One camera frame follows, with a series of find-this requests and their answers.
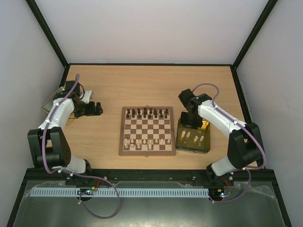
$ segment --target black wire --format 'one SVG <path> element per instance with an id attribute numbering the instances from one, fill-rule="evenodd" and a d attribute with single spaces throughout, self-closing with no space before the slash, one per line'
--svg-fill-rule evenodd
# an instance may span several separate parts
<path id="1" fill-rule="evenodd" d="M 83 95 L 82 95 L 82 97 L 80 98 L 80 100 L 81 99 L 83 99 L 84 98 L 84 93 L 85 93 L 85 90 L 84 90 L 84 87 L 82 86 L 82 84 L 81 83 L 79 83 L 80 84 L 80 86 L 81 86 L 81 88 L 82 88 L 82 90 L 83 90 Z"/>

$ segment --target purple tube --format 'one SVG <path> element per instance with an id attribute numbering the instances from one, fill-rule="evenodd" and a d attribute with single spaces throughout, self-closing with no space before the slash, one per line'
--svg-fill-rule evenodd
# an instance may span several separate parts
<path id="1" fill-rule="evenodd" d="M 61 105 L 61 104 L 67 99 L 67 97 L 73 92 L 73 90 L 75 89 L 75 87 L 76 87 L 76 85 L 77 85 L 77 83 L 78 83 L 78 81 L 79 81 L 79 78 L 80 78 L 80 75 L 77 74 L 77 75 L 76 75 L 76 78 L 75 78 L 75 83 L 74 83 L 74 85 L 72 86 L 71 90 L 66 94 L 66 96 L 59 102 L 59 105 Z M 56 110 L 58 109 L 59 105 L 55 106 L 55 108 L 54 108 L 53 111 L 51 112 L 51 114 L 50 114 L 50 116 L 49 116 L 49 118 L 48 118 L 49 121 L 52 121 L 53 115 L 55 114 L 55 112 L 56 112 Z M 47 124 L 45 125 L 44 130 L 43 130 L 43 135 L 42 135 L 42 158 L 43 158 L 44 168 L 45 168 L 45 170 L 47 171 L 47 173 L 53 174 L 54 172 L 57 172 L 57 171 L 61 170 L 61 168 L 57 168 L 57 169 L 54 169 L 54 170 L 51 171 L 51 170 L 48 168 L 48 166 L 47 166 L 47 161 L 46 161 L 46 157 L 45 157 L 45 138 L 46 138 L 46 131 L 47 131 L 49 125 L 50 125 L 50 123 L 47 123 Z M 105 180 L 104 178 L 101 178 L 101 177 L 97 177 L 97 176 L 86 176 L 86 175 L 81 175 L 81 174 L 78 174 L 78 173 L 72 173 L 71 171 L 67 171 L 67 170 L 64 170 L 64 169 L 63 169 L 62 171 L 65 172 L 65 173 L 73 174 L 73 175 L 80 176 L 80 177 L 83 177 L 83 178 L 94 178 L 94 179 L 99 179 L 99 180 L 104 181 L 104 182 L 108 183 L 109 185 L 111 185 L 111 186 L 113 187 L 113 189 L 115 190 L 115 192 L 116 192 L 116 194 L 117 194 L 117 197 L 118 197 L 118 205 L 117 205 L 117 208 L 116 208 L 116 210 L 114 211 L 114 213 L 111 214 L 111 215 L 108 216 L 108 217 L 102 217 L 102 216 L 98 216 L 98 215 L 92 213 L 92 212 L 84 205 L 84 203 L 82 202 L 82 200 L 81 200 L 81 196 L 83 195 L 83 193 L 82 193 L 82 194 L 80 195 L 80 197 L 79 197 L 80 203 L 81 203 L 81 205 L 84 207 L 84 209 L 85 209 L 90 215 L 94 216 L 95 218 L 99 218 L 99 219 L 108 219 L 108 218 L 112 218 L 113 216 L 115 216 L 115 215 L 119 212 L 120 207 L 121 207 L 119 192 L 118 192 L 117 188 L 116 188 L 110 181 Z"/>
<path id="2" fill-rule="evenodd" d="M 193 92 L 200 86 L 203 85 L 210 85 L 213 86 L 214 88 L 216 88 L 217 90 L 217 94 L 214 96 L 213 100 L 212 100 L 212 105 L 215 108 L 216 111 L 218 111 L 221 115 L 223 115 L 224 117 L 226 117 L 228 120 L 230 120 L 231 122 L 234 122 L 234 119 L 232 119 L 230 116 L 228 116 L 227 114 L 225 114 L 223 111 L 221 111 L 220 109 L 216 108 L 216 103 L 215 103 L 215 99 L 218 97 L 220 90 L 219 88 L 215 85 L 215 84 L 211 84 L 211 83 L 203 83 L 203 84 L 199 84 L 197 85 L 194 89 Z M 242 125 L 240 125 L 239 123 L 236 123 L 237 126 L 239 126 L 243 131 L 245 131 L 245 133 L 252 139 L 252 141 L 254 141 L 254 143 L 256 144 L 256 146 L 259 148 L 261 154 L 262 154 L 262 158 L 263 158 L 263 164 L 261 166 L 247 166 L 249 168 L 252 169 L 263 169 L 266 165 L 267 159 L 265 156 L 265 152 L 263 150 L 263 148 L 261 147 L 261 145 L 258 143 L 258 141 L 255 139 L 255 137 L 246 129 L 244 128 Z"/>

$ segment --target white cable tray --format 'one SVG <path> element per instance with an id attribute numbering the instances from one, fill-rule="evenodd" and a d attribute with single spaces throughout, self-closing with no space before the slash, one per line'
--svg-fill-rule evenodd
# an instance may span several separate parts
<path id="1" fill-rule="evenodd" d="M 159 188 L 118 188 L 120 197 L 124 198 L 208 198 L 208 189 L 159 189 Z M 34 188 L 31 197 L 75 197 L 80 194 L 80 188 Z M 97 192 L 89 192 L 83 197 L 116 197 L 113 188 L 99 188 Z"/>

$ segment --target chessboard border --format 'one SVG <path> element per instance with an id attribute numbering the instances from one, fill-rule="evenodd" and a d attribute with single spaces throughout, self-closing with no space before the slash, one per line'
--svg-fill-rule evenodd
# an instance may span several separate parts
<path id="1" fill-rule="evenodd" d="M 125 129 L 125 112 L 127 109 L 138 109 L 138 108 L 152 108 L 152 109 L 168 109 L 170 114 L 170 131 L 171 131 L 171 151 L 161 150 L 161 151 L 123 151 L 124 146 L 124 129 Z M 174 116 L 173 116 L 172 106 L 124 106 L 122 108 L 121 117 L 121 128 L 120 128 L 120 142 L 119 142 L 119 156 L 175 156 L 176 155 L 176 145 L 175 145 L 175 129 L 174 129 Z"/>

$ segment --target white wall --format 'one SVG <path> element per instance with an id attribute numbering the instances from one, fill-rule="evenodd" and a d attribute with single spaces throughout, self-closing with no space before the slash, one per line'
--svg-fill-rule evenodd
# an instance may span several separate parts
<path id="1" fill-rule="evenodd" d="M 267 0 L 36 0 L 68 62 L 232 64 Z"/>
<path id="2" fill-rule="evenodd" d="M 26 168 L 27 133 L 45 117 L 41 104 L 63 67 L 24 0 L 0 1 L 0 226 L 6 226 Z"/>
<path id="3" fill-rule="evenodd" d="M 294 227 L 303 223 L 302 8 L 278 1 L 238 69 Z"/>

